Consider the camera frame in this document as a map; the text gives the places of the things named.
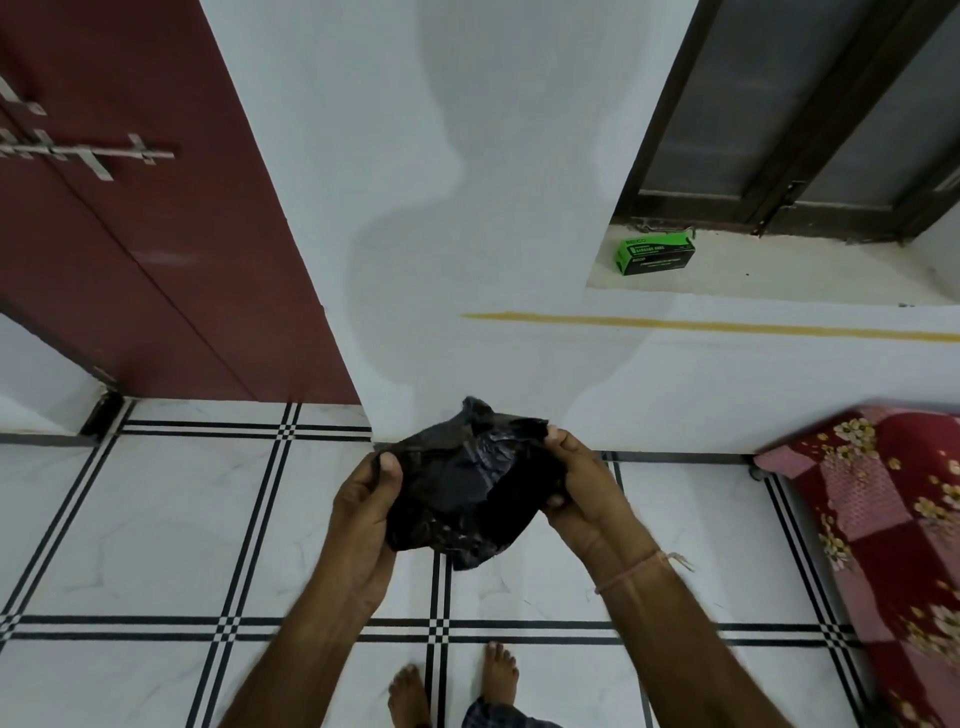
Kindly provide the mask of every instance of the white wall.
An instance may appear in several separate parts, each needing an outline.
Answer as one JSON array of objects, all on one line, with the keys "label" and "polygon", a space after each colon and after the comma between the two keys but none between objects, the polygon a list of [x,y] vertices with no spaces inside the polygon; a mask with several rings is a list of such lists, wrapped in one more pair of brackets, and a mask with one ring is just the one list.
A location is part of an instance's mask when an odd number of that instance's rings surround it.
[{"label": "white wall", "polygon": [[910,245],[954,296],[960,297],[960,204]]},{"label": "white wall", "polygon": [[960,331],[897,308],[587,290],[695,0],[202,0],[371,420],[473,394],[600,449],[756,449],[960,405],[960,347],[472,321],[521,310]]},{"label": "white wall", "polygon": [[0,315],[0,433],[76,435],[104,386]]}]

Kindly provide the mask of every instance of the right hand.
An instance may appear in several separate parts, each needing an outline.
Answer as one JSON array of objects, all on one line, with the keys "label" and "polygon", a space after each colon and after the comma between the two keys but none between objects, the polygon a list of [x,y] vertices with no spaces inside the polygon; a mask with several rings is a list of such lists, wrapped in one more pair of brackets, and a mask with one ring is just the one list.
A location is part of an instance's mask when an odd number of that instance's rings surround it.
[{"label": "right hand", "polygon": [[570,494],[570,499],[552,496],[544,513],[594,582],[605,581],[657,550],[599,455],[553,425],[544,444],[566,467]]}]

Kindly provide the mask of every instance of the foot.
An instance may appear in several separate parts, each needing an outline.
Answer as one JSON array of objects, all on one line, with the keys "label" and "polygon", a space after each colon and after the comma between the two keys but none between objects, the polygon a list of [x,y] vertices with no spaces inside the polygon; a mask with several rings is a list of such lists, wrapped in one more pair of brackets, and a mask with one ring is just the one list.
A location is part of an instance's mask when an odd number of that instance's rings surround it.
[{"label": "foot", "polygon": [[394,728],[418,728],[430,725],[430,706],[426,702],[426,690],[416,665],[408,665],[396,674],[390,684],[390,717]]},{"label": "foot", "polygon": [[516,659],[500,643],[490,643],[484,651],[483,698],[491,705],[513,705],[520,671]]}]

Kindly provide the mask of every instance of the white floor tile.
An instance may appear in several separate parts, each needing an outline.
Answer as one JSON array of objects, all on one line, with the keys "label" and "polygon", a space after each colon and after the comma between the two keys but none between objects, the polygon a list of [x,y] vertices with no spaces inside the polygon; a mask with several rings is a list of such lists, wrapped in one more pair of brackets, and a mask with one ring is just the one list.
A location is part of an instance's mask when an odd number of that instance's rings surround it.
[{"label": "white floor tile", "polygon": [[[508,644],[520,682],[516,706],[562,726],[642,726],[636,672],[620,645]],[[452,644],[447,665],[446,725],[459,726],[480,694],[482,644]]]},{"label": "white floor tile", "polygon": [[[244,613],[282,617],[309,578],[326,537],[333,497],[370,443],[295,440],[253,573]],[[433,551],[404,551],[378,618],[430,616]]]},{"label": "white floor tile", "polygon": [[300,408],[298,425],[332,427],[369,427],[370,422],[359,404],[305,404]]},{"label": "white floor tile", "polygon": [[121,436],[27,612],[220,614],[273,444]]},{"label": "white floor tile", "polygon": [[[217,725],[264,648],[260,643],[233,646],[212,725]],[[425,646],[421,643],[356,644],[333,694],[324,728],[392,728],[387,689],[405,665],[413,663],[423,674],[424,655]]]},{"label": "white floor tile", "polygon": [[608,619],[583,564],[543,514],[506,551],[455,572],[452,619]]},{"label": "white floor tile", "polygon": [[763,483],[737,465],[621,463],[637,516],[715,621],[816,622]]},{"label": "white floor tile", "polygon": [[0,714],[16,728],[185,724],[204,643],[20,642],[0,654]]},{"label": "white floor tile", "polygon": [[141,400],[136,404],[131,419],[276,425],[282,419],[285,407],[283,402]]},{"label": "white floor tile", "polygon": [[30,563],[90,450],[0,445],[0,609]]},{"label": "white floor tile", "polygon": [[856,725],[825,648],[735,647],[733,651],[795,728]]}]

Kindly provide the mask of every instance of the red floral blanket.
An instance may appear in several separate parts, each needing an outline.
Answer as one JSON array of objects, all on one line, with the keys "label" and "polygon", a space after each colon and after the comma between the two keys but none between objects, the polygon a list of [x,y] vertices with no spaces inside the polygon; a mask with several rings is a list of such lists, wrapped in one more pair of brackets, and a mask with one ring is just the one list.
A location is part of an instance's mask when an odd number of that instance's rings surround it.
[{"label": "red floral blanket", "polygon": [[960,728],[960,418],[862,407],[756,463],[793,480],[816,514],[900,719]]}]

